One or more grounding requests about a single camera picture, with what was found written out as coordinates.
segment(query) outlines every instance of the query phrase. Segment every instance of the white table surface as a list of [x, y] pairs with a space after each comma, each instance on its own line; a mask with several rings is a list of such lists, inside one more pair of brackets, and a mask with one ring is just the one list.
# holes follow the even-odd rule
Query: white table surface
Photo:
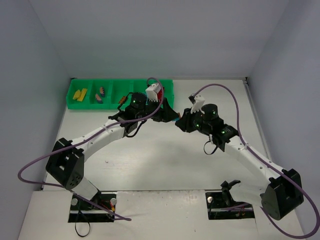
[[[34, 192], [18, 240], [79, 240], [75, 224], [68, 223], [72, 194], [67, 191]], [[260, 208], [255, 219], [208, 220], [203, 190], [118, 192], [116, 212], [132, 218], [113, 223], [91, 223], [86, 240], [288, 240], [269, 222]], [[301, 235], [295, 212], [279, 226]], [[77, 223], [80, 234], [87, 223]]]
[[[224, 84], [233, 91], [239, 103], [242, 134], [264, 153], [241, 80], [175, 80], [174, 109], [182, 113], [191, 106], [188, 96], [209, 83]], [[226, 123], [236, 126], [235, 104], [226, 90], [210, 87], [202, 95], [206, 103], [218, 105], [219, 115]], [[82, 136], [104, 124], [113, 114], [115, 111], [66, 109], [57, 139]], [[172, 122], [149, 120], [134, 140], [124, 138], [113, 142], [90, 157], [85, 164], [85, 176], [102, 191], [118, 191], [116, 212], [131, 217], [132, 221], [92, 223], [86, 239], [289, 239], [256, 207], [255, 219], [208, 220], [204, 190], [220, 189], [224, 180], [237, 179], [251, 184], [257, 180], [220, 150], [212, 156], [205, 155], [206, 141], [206, 136], [184, 133]], [[50, 175], [46, 181], [56, 183]], [[80, 239], [74, 223], [68, 223], [71, 197], [68, 191], [47, 186], [44, 191], [34, 192], [19, 240]], [[291, 234], [303, 234], [295, 211], [277, 223]], [[80, 223], [79, 228], [85, 233], [87, 225]]]
[[[241, 132], [261, 153], [263, 144], [242, 80], [174, 80], [174, 110], [183, 113], [191, 107], [188, 99], [210, 83], [226, 85], [237, 98]], [[218, 86], [201, 92], [205, 104], [218, 106], [225, 123], [236, 126], [236, 107], [231, 95]], [[59, 138], [78, 138], [101, 126], [116, 111], [65, 110]], [[208, 137], [198, 132], [182, 132], [173, 122], [149, 120], [134, 138], [112, 142], [85, 163], [85, 176], [101, 191], [208, 190], [220, 189], [223, 181], [235, 179], [255, 183], [257, 179], [240, 163], [218, 150], [203, 151]], [[208, 152], [213, 146], [207, 144]], [[46, 182], [57, 183], [48, 175]], [[52, 186], [44, 190], [59, 191]]]

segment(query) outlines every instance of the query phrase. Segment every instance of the purple cable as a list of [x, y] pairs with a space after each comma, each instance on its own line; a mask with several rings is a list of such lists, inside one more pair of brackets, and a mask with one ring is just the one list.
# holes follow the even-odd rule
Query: purple cable
[[222, 208], [223, 210], [233, 210], [233, 209], [238, 209], [238, 208], [242, 208], [242, 207], [245, 207], [249, 205], [249, 203], [243, 203], [243, 204], [240, 204], [240, 205], [237, 205], [237, 206], [230, 206], [230, 207], [224, 207]]
[[[160, 88], [161, 88], [161, 91], [164, 93], [164, 87], [162, 86], [161, 82], [155, 78], [155, 77], [149, 77], [147, 80], [146, 80], [146, 83], [148, 84], [150, 80], [155, 80], [157, 81], [157, 83], [160, 85]], [[47, 183], [47, 182], [41, 182], [41, 181], [30, 181], [30, 180], [27, 180], [27, 179], [24, 179], [22, 177], [22, 173], [24, 170], [26, 170], [28, 167], [30, 167], [31, 165], [47, 158], [47, 157], [50, 157], [52, 155], [55, 155], [55, 154], [59, 154], [61, 152], [64, 152], [66, 150], [69, 150], [69, 149], [73, 149], [73, 148], [76, 148], [76, 147], [79, 147], [87, 142], [89, 142], [90, 140], [92, 140], [93, 138], [97, 137], [98, 135], [100, 135], [101, 133], [103, 133], [107, 128], [110, 128], [114, 125], [118, 125], [118, 124], [125, 124], [125, 123], [134, 123], [134, 122], [140, 122], [140, 121], [144, 121], [144, 120], [147, 120], [149, 118], [151, 118], [154, 114], [156, 114], [156, 112], [160, 109], [162, 103], [164, 101], [164, 94], [162, 94], [162, 97], [161, 97], [161, 101], [160, 101], [160, 104], [159, 106], [152, 112], [150, 113], [148, 116], [145, 116], [145, 117], [142, 117], [142, 118], [139, 118], [139, 119], [132, 119], [132, 120], [125, 120], [125, 121], [118, 121], [118, 122], [114, 122], [114, 123], [111, 123], [109, 124], [108, 126], [106, 126], [104, 129], [101, 129], [100, 131], [98, 131], [97, 133], [95, 133], [94, 135], [92, 135], [91, 137], [89, 137], [88, 139], [85, 139], [83, 140], [82, 142], [79, 142], [75, 145], [72, 145], [72, 146], [67, 146], [67, 147], [64, 147], [64, 148], [61, 148], [61, 149], [58, 149], [56, 151], [53, 151], [53, 152], [50, 152], [49, 154], [46, 154], [46, 155], [43, 155], [41, 157], [38, 157], [37, 159], [29, 162], [27, 165], [25, 165], [24, 167], [22, 167], [19, 172], [18, 172], [18, 179], [21, 181], [21, 182], [24, 182], [24, 183], [27, 183], [27, 184], [41, 184], [41, 185], [47, 185], [47, 186], [54, 186], [54, 187], [59, 187], [59, 188], [63, 188], [61, 185], [59, 184], [54, 184], [54, 183]], [[96, 204], [95, 202], [93, 201], [90, 201], [82, 196], [79, 196], [77, 195], [80, 199], [86, 201], [87, 203], [101, 209], [101, 210], [104, 210], [106, 211], [107, 213], [111, 214], [112, 216], [116, 216], [118, 217], [118, 219], [116, 220], [126, 220], [126, 221], [131, 221], [131, 218], [127, 218], [127, 217], [123, 217], [123, 216], [120, 216], [116, 213], [114, 213], [113, 211], [111, 210], [108, 210], [106, 209], [105, 207], [102, 207], [102, 206], [99, 206], [98, 204]]]
[[[198, 93], [200, 93], [203, 89], [210, 87], [210, 86], [219, 86], [222, 87], [224, 89], [226, 89], [232, 96], [234, 103], [235, 103], [235, 108], [236, 108], [236, 127], [239, 133], [239, 137], [241, 139], [241, 142], [243, 143], [243, 145], [246, 145], [245, 140], [242, 137], [242, 134], [240, 132], [240, 117], [239, 117], [239, 106], [238, 106], [238, 102], [237, 99], [235, 97], [235, 95], [232, 93], [232, 91], [222, 85], [222, 84], [218, 84], [218, 83], [211, 83], [208, 84], [206, 86], [203, 86], [202, 88], [200, 88], [195, 94], [193, 94], [193, 96], [195, 97]], [[291, 180], [289, 177], [287, 177], [286, 175], [284, 175], [281, 171], [279, 171], [278, 169], [274, 168], [272, 165], [270, 165], [268, 162], [266, 162], [265, 160], [263, 160], [258, 154], [255, 153], [255, 151], [253, 151], [249, 146], [247, 146], [247, 149], [249, 150], [249, 152], [254, 155], [259, 161], [261, 161], [263, 164], [265, 164], [268, 168], [272, 169], [273, 171], [275, 171], [277, 174], [279, 174], [280, 176], [282, 176], [283, 178], [285, 178], [286, 180], [288, 180], [295, 188], [297, 188], [304, 196], [305, 198], [309, 201], [309, 203], [311, 204], [314, 213], [315, 213], [315, 217], [316, 217], [316, 223], [315, 223], [315, 227], [314, 229], [309, 232], [308, 234], [302, 235], [302, 236], [295, 236], [295, 235], [291, 235], [285, 231], [283, 231], [280, 227], [278, 227], [276, 225], [276, 223], [271, 219], [271, 217], [268, 215], [268, 213], [263, 209], [262, 211], [264, 212], [264, 214], [266, 215], [266, 217], [269, 219], [269, 221], [272, 223], [272, 225], [278, 229], [282, 234], [286, 235], [287, 237], [293, 238], [293, 239], [306, 239], [306, 238], [310, 238], [311, 236], [313, 236], [314, 234], [316, 234], [316, 232], [318, 231], [319, 227], [320, 227], [320, 214], [319, 211], [317, 209], [316, 204], [314, 203], [314, 201], [311, 199], [311, 197], [298, 185], [296, 184], [293, 180]]]

